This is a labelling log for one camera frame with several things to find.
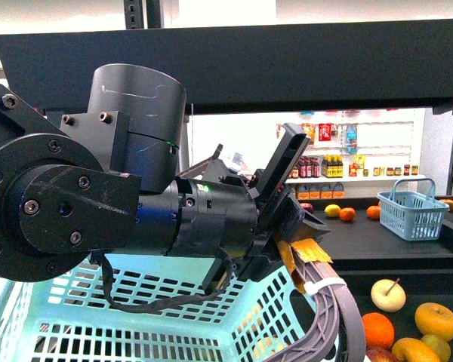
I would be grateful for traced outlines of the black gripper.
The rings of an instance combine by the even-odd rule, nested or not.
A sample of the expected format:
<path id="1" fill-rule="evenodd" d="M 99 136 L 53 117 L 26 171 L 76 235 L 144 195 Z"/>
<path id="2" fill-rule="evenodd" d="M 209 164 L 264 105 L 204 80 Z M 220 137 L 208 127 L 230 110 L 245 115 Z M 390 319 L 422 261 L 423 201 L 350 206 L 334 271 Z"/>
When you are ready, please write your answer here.
<path id="1" fill-rule="evenodd" d="M 283 136 L 265 169 L 247 180 L 219 161 L 202 179 L 177 176 L 160 195 L 140 196 L 135 240 L 146 255 L 216 257 L 240 281 L 261 281 L 279 268 L 276 242 L 291 244 L 330 231 L 306 211 L 287 186 L 310 142 L 296 124 Z"/>

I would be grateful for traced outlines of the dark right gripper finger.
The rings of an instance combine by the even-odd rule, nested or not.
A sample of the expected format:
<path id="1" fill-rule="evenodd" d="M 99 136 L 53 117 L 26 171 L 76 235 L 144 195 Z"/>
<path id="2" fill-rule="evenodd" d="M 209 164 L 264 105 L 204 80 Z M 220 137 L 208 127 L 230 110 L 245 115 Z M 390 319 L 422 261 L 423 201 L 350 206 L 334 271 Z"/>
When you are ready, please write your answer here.
<path id="1" fill-rule="evenodd" d="M 356 300 L 344 279 L 326 262 L 295 261 L 295 271 L 306 283 L 316 315 L 307 333 L 287 348 L 268 357 L 268 361 L 324 360 L 344 327 L 344 351 L 339 361 L 365 359 L 365 334 Z"/>

